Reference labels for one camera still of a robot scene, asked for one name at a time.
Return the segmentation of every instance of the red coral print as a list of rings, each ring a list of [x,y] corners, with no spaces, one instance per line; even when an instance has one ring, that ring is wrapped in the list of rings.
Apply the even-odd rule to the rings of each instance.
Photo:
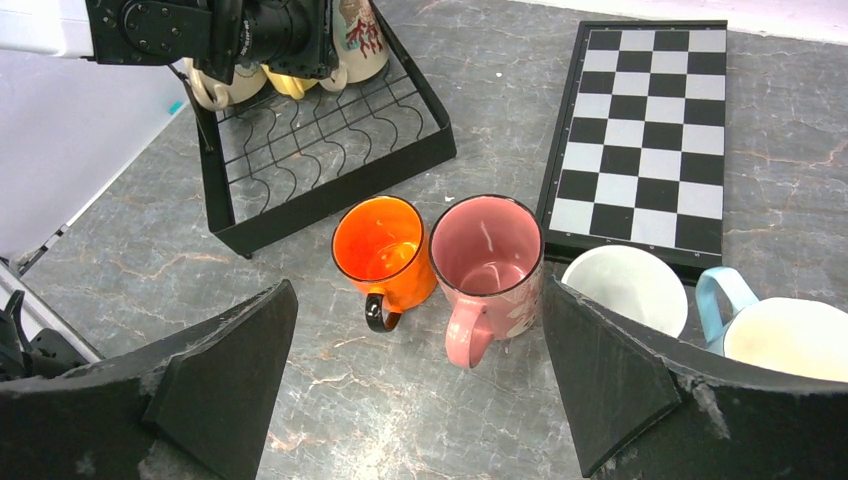
[[[359,44],[359,50],[362,56],[368,58],[368,52],[382,52],[383,43],[380,42],[380,33],[377,30],[377,25],[374,22],[363,22],[361,18],[356,19],[356,26],[345,36],[348,48]]]

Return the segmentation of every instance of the black frame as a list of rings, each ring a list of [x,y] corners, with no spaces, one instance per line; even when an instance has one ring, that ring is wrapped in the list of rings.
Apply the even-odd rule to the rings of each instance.
[[[566,234],[550,229],[551,213],[557,194],[557,183],[559,176],[556,173],[562,170],[562,161],[565,154],[565,146],[568,143],[568,125],[574,114],[573,107],[577,88],[573,88],[575,79],[583,72],[580,59],[585,56],[586,45],[592,30],[663,30],[663,29],[723,29],[727,30],[725,20],[705,20],[697,22],[687,21],[583,21],[577,27],[577,36],[574,41],[574,51],[571,54],[571,63],[568,68],[568,76],[565,80],[562,101],[560,103],[559,115],[557,116],[554,136],[551,142],[551,150],[548,155],[548,164],[545,168],[545,176],[542,180],[542,188],[539,192],[539,203],[536,207],[536,218],[542,225],[545,235],[545,260],[560,263],[570,263],[580,254],[595,247],[603,245],[627,245],[648,251],[664,260],[677,274],[685,285],[693,286],[698,281],[701,273],[711,267],[722,264],[722,255],[710,255],[704,253],[686,253],[681,250],[665,247],[649,247],[635,242],[618,239],[603,239],[601,237]],[[725,162],[727,160],[727,149],[725,147]]]
[[[447,110],[373,3],[372,8],[386,42],[438,127],[424,138],[237,223],[217,114],[200,107],[193,95],[189,95],[197,116],[209,230],[237,254],[251,258],[253,252],[263,247],[456,156]]]

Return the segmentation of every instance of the dish rack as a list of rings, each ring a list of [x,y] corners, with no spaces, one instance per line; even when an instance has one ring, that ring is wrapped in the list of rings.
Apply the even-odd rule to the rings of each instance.
[[[222,112],[200,107],[189,93],[209,230],[237,254],[251,258],[456,156],[442,102],[373,10],[390,54],[368,81],[340,93],[316,85],[297,101],[268,82]]]

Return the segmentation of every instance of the light blue handle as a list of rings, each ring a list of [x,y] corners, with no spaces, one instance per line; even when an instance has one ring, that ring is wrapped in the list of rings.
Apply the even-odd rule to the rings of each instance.
[[[743,308],[760,300],[745,283],[745,279],[730,267],[715,267],[704,271],[695,286],[695,303],[704,327],[707,346],[718,339],[724,331],[724,321],[718,311],[718,291],[721,290],[730,301],[733,316]]]

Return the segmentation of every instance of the wire grid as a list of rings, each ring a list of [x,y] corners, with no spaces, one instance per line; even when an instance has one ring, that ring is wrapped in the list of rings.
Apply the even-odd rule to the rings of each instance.
[[[376,76],[340,93],[316,85],[293,100],[269,87],[218,113],[236,222],[438,130],[393,54]]]

